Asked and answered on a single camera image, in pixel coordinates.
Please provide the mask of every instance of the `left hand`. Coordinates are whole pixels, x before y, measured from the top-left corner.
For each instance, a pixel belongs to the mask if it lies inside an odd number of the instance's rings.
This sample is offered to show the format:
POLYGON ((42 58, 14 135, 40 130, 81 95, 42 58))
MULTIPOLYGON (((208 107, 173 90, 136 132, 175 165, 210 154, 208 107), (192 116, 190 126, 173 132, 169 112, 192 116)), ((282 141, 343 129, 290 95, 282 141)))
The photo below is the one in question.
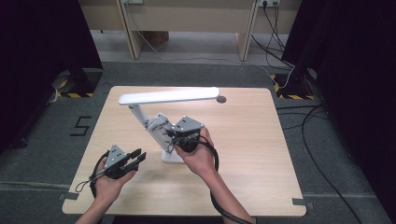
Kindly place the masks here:
MULTIPOLYGON (((97 171, 100 171, 104 168, 106 163, 106 158, 104 158, 98 165, 97 171)), ((113 204, 114 201, 117 200, 117 198, 120 195, 122 186, 128 182, 132 177, 134 177, 134 174, 136 171, 131 171, 125 176, 119 178, 119 179, 111 179, 108 178, 107 176, 102 176, 99 179, 96 180, 96 198, 95 200, 99 200, 102 203, 107 203, 107 204, 113 204)))

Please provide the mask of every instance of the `desk lamp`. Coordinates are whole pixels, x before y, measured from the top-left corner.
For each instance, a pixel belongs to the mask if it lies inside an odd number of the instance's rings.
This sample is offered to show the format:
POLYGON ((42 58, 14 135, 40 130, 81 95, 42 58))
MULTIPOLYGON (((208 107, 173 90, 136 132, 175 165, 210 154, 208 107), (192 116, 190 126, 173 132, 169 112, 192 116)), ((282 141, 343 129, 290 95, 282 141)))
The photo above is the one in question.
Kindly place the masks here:
MULTIPOLYGON (((161 158, 164 162, 182 163, 183 160, 177 155, 176 151, 173 149, 173 146, 171 144, 172 138, 168 134, 166 134, 167 131, 180 127, 177 124, 171 124, 167 117, 162 113, 158 114, 154 118, 149 118, 149 116, 141 108, 141 105, 210 99, 223 99, 219 97, 219 88, 211 87, 183 91, 154 91, 123 94, 119 99, 119 104, 128 105, 129 109, 140 121, 140 123, 157 141, 157 143, 162 148, 161 158)), ((180 122, 186 121, 192 126, 200 125, 204 127, 204 124, 201 124, 187 117, 183 118, 180 122)))

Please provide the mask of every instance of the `wooden table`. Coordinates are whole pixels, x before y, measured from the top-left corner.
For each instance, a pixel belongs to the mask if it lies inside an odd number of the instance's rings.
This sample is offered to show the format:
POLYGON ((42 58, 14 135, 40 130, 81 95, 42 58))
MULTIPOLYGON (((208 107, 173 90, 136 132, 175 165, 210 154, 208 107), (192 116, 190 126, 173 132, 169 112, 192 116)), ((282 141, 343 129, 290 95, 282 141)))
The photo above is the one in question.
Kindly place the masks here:
MULTIPOLYGON (((219 216, 209 190, 185 164, 161 160, 161 149, 127 106, 125 93, 173 91, 180 87, 114 87, 87 145, 69 192, 88 179, 99 157, 117 145, 126 152, 147 151, 139 171, 107 211, 114 215, 219 216)), ((219 153, 219 172, 236 198, 254 217, 302 216, 294 205, 302 193, 291 163, 276 109, 267 89, 220 88, 225 104, 216 100, 142 105, 154 117, 164 113, 171 122, 189 116, 205 124, 219 153)), ((88 186, 76 200, 64 201, 66 214, 82 214, 93 200, 88 186)))

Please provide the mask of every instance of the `right hand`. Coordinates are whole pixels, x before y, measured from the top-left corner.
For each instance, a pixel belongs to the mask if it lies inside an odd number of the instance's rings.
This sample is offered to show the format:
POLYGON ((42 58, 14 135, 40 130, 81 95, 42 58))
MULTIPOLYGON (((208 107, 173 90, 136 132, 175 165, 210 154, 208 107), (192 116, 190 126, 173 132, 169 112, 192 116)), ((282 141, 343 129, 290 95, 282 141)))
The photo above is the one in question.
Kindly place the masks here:
MULTIPOLYGON (((206 138, 207 141, 209 141, 209 144, 214 146, 207 128, 201 129, 200 135, 204 138, 200 137, 199 141, 206 142, 206 138)), ((178 146, 175 146, 175 149, 177 154, 181 157, 181 159, 183 159, 183 161, 194 174, 200 177, 205 177, 206 175, 216 172, 213 154, 206 146, 198 144, 195 150, 191 153, 185 152, 178 146)))

